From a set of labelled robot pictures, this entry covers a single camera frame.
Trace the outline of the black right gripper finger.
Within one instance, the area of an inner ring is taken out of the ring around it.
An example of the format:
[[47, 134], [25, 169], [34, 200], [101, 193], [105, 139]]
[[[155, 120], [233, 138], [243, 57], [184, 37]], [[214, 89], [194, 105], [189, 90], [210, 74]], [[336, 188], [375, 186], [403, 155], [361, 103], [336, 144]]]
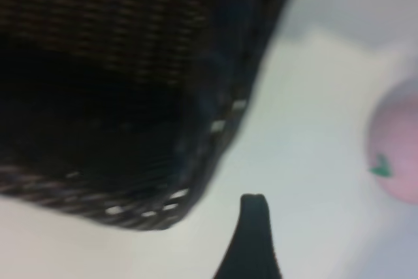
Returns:
[[270, 212], [264, 195], [241, 196], [236, 229], [214, 277], [281, 278], [272, 240]]

